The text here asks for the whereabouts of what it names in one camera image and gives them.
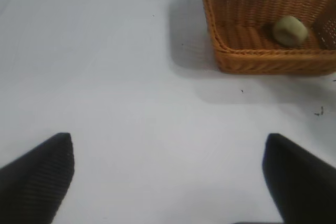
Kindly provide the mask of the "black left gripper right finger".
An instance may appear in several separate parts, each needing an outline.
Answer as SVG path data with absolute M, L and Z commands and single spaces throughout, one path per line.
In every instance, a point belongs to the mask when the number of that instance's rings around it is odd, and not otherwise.
M 262 171 L 284 223 L 335 223 L 335 167 L 271 133 Z

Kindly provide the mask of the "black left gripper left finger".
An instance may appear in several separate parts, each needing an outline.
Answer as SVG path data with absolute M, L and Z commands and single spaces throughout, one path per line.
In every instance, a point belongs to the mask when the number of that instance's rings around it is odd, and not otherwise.
M 52 223 L 75 172 L 70 133 L 57 133 L 1 168 L 1 223 Z

